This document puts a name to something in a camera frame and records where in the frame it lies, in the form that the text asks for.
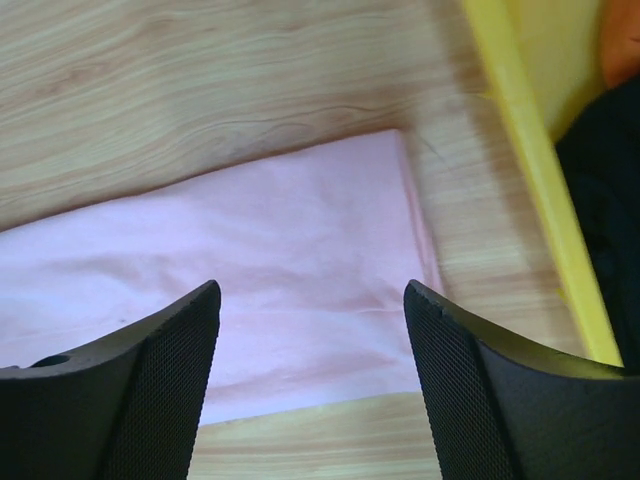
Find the orange cloth in bin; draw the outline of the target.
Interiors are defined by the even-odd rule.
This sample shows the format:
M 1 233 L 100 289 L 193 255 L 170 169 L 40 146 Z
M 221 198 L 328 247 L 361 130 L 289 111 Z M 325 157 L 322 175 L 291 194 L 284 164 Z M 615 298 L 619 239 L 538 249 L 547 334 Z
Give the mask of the orange cloth in bin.
M 608 88 L 639 73 L 639 0 L 606 2 L 600 32 L 600 61 Z

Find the yellow plastic bin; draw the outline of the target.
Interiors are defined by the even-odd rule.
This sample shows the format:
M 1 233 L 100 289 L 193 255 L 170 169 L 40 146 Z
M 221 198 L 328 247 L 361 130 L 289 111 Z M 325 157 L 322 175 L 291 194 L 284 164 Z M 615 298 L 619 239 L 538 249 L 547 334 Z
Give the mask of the yellow plastic bin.
M 599 87 L 598 1 L 461 6 L 587 355 L 622 363 L 559 166 L 555 133 Z

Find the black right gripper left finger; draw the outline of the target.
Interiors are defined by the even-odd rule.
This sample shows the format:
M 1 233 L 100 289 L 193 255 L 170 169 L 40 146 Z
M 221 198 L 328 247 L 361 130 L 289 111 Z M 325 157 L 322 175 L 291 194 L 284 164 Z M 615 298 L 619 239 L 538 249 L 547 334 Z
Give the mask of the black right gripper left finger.
M 186 478 L 220 307 L 208 281 L 90 343 L 2 368 L 2 478 Z

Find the black folded t shirt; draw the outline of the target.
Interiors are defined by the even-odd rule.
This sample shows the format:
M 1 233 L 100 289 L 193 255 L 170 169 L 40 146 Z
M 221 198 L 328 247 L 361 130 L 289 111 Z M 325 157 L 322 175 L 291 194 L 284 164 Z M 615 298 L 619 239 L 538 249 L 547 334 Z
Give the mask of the black folded t shirt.
M 624 366 L 639 371 L 639 78 L 590 103 L 556 143 Z

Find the pink t shirt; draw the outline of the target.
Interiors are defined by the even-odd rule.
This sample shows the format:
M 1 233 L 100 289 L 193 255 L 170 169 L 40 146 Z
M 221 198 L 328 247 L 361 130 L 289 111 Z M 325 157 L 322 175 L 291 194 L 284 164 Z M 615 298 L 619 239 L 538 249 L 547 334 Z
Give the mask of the pink t shirt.
M 203 423 L 415 392 L 412 279 L 442 286 L 402 137 L 352 137 L 3 232 L 1 362 L 83 345 L 215 280 Z

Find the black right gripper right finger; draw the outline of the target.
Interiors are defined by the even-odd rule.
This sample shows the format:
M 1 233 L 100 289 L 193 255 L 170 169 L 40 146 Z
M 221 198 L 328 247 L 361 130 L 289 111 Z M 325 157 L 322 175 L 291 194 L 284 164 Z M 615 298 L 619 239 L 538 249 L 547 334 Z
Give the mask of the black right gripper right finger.
M 404 314 L 446 479 L 635 479 L 639 377 L 544 346 L 418 281 Z

